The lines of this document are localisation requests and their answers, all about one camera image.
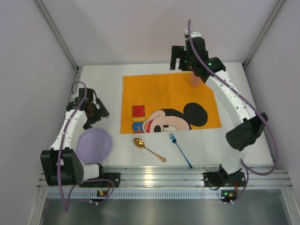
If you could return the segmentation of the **pink plastic cup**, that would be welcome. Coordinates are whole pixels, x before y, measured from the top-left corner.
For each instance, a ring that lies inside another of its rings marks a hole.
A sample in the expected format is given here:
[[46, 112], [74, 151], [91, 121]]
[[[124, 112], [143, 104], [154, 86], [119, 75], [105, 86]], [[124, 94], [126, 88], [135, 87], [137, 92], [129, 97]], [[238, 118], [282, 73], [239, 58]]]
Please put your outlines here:
[[191, 74], [190, 74], [190, 84], [191, 84], [191, 86], [192, 87], [199, 87], [201, 85], [201, 82], [202, 82], [201, 78], [196, 76], [194, 74], [194, 72], [191, 72]]

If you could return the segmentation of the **lilac plate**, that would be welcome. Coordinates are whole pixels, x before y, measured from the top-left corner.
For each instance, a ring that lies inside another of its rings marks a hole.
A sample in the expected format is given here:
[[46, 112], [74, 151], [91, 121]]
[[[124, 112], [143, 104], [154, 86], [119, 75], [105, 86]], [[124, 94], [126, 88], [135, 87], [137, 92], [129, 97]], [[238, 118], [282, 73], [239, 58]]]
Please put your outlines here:
[[79, 137], [76, 154], [85, 164], [98, 164], [108, 157], [113, 148], [111, 135], [100, 128], [85, 130]]

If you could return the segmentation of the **orange Mickey Mouse cloth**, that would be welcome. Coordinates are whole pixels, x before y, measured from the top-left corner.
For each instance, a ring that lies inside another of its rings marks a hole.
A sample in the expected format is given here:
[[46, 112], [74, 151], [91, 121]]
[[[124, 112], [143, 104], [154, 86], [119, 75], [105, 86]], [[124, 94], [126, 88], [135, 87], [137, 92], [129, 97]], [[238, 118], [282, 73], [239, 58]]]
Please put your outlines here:
[[193, 87], [190, 73], [125, 76], [120, 133], [220, 128], [213, 91]]

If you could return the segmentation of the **blue metallic fork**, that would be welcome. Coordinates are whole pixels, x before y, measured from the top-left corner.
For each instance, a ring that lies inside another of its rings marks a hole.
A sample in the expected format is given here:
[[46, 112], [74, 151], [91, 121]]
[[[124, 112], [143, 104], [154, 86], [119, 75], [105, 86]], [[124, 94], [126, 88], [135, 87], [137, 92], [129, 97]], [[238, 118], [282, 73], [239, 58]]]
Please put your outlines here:
[[177, 139], [175, 138], [175, 136], [173, 135], [173, 133], [170, 133], [169, 134], [169, 137], [172, 141], [172, 143], [174, 143], [177, 148], [179, 149], [179, 151], [181, 152], [182, 156], [184, 157], [185, 161], [187, 162], [188, 166], [190, 169], [193, 169], [193, 166], [191, 165], [191, 163], [189, 162], [189, 160], [187, 159], [187, 157], [185, 156], [184, 152], [182, 151], [182, 149], [180, 148], [180, 146], [178, 145], [177, 143]]

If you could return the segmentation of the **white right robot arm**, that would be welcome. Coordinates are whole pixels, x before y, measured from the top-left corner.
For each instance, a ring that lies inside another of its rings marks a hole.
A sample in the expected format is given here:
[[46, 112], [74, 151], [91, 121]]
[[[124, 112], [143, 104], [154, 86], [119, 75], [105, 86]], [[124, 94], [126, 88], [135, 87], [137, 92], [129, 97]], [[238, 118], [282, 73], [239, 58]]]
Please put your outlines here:
[[261, 136], [268, 117], [264, 112], [255, 113], [241, 98], [222, 61], [209, 57], [200, 32], [185, 30], [184, 36], [184, 45], [172, 46], [170, 69], [192, 71], [227, 110], [233, 129], [225, 135], [229, 149], [215, 174], [223, 184], [230, 183], [240, 173], [241, 160]]

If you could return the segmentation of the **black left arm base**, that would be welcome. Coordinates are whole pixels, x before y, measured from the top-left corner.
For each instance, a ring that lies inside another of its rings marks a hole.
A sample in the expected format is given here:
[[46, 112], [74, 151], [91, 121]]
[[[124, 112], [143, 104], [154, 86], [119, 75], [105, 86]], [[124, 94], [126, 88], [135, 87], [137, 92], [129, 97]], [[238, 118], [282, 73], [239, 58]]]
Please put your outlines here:
[[120, 185], [120, 176], [119, 172], [106, 172], [102, 177], [95, 179], [87, 180], [79, 185], [81, 188], [112, 188], [113, 185], [108, 182], [111, 181], [114, 184], [115, 188], [118, 188]]

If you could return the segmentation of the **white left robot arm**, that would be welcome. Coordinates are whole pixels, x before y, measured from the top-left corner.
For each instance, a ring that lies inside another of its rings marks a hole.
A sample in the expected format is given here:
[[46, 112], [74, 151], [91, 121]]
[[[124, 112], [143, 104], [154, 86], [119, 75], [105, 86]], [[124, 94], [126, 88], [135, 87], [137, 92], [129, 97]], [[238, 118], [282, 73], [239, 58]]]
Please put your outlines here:
[[80, 151], [93, 151], [98, 145], [93, 124], [109, 116], [109, 112], [90, 88], [80, 88], [78, 96], [67, 105], [65, 119], [55, 142], [42, 151], [40, 160], [47, 185], [80, 185], [100, 178], [100, 159], [84, 159]]

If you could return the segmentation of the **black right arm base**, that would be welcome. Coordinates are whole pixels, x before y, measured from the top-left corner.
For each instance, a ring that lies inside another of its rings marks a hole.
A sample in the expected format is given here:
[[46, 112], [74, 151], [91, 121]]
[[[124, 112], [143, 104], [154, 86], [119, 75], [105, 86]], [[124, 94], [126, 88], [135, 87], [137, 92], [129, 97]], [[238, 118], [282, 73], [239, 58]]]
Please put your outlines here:
[[232, 174], [227, 174], [224, 170], [221, 170], [203, 173], [203, 181], [206, 188], [218, 190], [224, 187], [244, 187], [246, 177], [241, 170]]

